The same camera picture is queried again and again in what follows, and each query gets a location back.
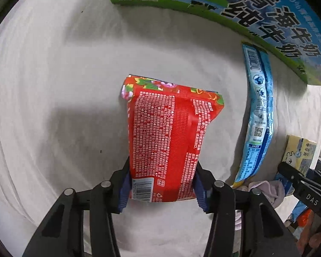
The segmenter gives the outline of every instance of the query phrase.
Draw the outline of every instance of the blue package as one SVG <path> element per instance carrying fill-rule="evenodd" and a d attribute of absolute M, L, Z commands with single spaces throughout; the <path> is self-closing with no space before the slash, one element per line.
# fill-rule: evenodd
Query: blue package
<path fill-rule="evenodd" d="M 259 169 L 273 135 L 273 81 L 268 54 L 252 44 L 242 44 L 250 84 L 251 113 L 243 157 L 235 182 Z"/>

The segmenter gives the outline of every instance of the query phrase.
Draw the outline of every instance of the green leaf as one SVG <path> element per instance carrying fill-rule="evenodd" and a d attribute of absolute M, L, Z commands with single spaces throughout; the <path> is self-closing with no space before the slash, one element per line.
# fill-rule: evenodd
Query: green leaf
<path fill-rule="evenodd" d="M 158 90 L 158 87 L 156 85 L 153 85 L 151 83 L 148 83 L 144 86 L 143 89 L 150 89 L 150 90 Z"/>
<path fill-rule="evenodd" d="M 217 94 L 217 96 L 219 96 L 219 99 L 218 99 L 216 102 L 217 102 L 218 104 L 220 104 L 220 105 L 224 105 L 223 97 L 220 96 L 220 95 L 218 95 L 218 94 Z"/>
<path fill-rule="evenodd" d="M 127 84 L 125 86 L 125 92 L 132 92 L 133 91 L 133 84 Z"/>
<path fill-rule="evenodd" d="M 135 78 L 135 81 L 138 85 L 146 85 L 151 83 L 151 80 L 148 79 L 142 79 L 142 78 Z"/>

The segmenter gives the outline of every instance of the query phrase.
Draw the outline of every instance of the red package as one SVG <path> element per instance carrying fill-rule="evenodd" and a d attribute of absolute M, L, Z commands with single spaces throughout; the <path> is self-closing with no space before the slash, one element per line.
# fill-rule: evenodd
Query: red package
<path fill-rule="evenodd" d="M 132 199 L 194 198 L 192 180 L 203 136 L 223 109 L 222 96 L 129 75 L 122 97 L 128 100 Z"/>

